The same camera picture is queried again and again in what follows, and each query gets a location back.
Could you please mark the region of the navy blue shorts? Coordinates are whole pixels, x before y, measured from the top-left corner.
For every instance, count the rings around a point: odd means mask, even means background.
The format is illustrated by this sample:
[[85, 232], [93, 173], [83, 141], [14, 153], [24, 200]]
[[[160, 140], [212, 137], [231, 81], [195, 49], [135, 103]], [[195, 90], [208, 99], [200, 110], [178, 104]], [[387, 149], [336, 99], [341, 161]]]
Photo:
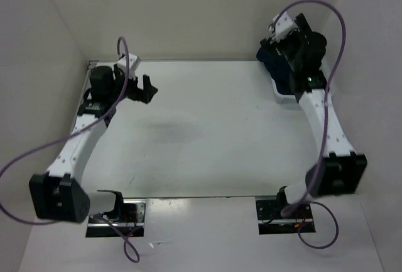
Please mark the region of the navy blue shorts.
[[290, 87], [292, 72], [286, 58], [275, 48], [269, 40], [260, 41], [260, 48], [256, 54], [257, 61], [261, 62], [270, 76], [280, 87], [280, 93], [294, 95]]

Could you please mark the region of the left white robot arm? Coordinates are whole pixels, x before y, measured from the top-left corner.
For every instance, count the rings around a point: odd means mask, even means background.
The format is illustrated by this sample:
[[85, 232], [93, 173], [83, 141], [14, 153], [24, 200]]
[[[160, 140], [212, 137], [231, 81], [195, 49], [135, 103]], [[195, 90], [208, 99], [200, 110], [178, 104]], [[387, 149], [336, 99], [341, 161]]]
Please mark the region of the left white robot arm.
[[138, 87], [137, 77], [126, 80], [118, 65], [94, 67], [89, 82], [77, 112], [73, 137], [66, 141], [46, 172], [34, 174], [29, 180], [39, 219], [81, 223], [96, 212], [94, 196], [84, 191], [81, 181], [87, 162], [113, 117], [107, 111], [115, 113], [113, 104], [125, 98], [148, 104], [158, 91], [148, 75], [143, 76], [142, 88]]

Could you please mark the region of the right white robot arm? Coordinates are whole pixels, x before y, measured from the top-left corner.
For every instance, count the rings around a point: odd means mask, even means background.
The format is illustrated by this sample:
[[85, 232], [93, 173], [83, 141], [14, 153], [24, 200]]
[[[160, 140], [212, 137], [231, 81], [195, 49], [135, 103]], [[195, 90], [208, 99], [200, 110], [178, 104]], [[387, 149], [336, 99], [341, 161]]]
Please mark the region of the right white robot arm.
[[302, 108], [318, 151], [303, 181], [277, 194], [276, 212], [290, 217], [315, 199], [354, 194], [367, 158], [348, 141], [333, 107], [323, 65], [326, 38], [311, 29], [303, 14], [277, 15], [269, 30], [270, 37], [260, 42], [258, 60], [268, 70], [276, 95], [294, 97]]

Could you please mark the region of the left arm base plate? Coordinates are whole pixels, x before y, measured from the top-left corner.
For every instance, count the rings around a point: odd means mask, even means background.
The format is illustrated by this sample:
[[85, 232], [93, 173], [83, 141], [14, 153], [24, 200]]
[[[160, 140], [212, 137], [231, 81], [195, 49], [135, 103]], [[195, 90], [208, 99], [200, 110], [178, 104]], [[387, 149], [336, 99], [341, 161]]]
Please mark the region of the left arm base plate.
[[143, 237], [145, 215], [145, 199], [124, 199], [112, 211], [89, 217], [85, 236], [86, 238], [119, 237], [119, 234], [104, 221], [107, 220], [124, 236]]

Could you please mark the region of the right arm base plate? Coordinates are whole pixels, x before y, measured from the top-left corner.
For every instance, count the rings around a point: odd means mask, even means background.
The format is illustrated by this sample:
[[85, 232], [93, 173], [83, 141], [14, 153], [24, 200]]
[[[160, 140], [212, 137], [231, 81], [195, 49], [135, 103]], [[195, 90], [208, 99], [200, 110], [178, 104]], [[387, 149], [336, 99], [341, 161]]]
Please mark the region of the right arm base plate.
[[312, 210], [304, 205], [288, 217], [282, 217], [278, 201], [273, 196], [256, 197], [259, 235], [314, 233]]

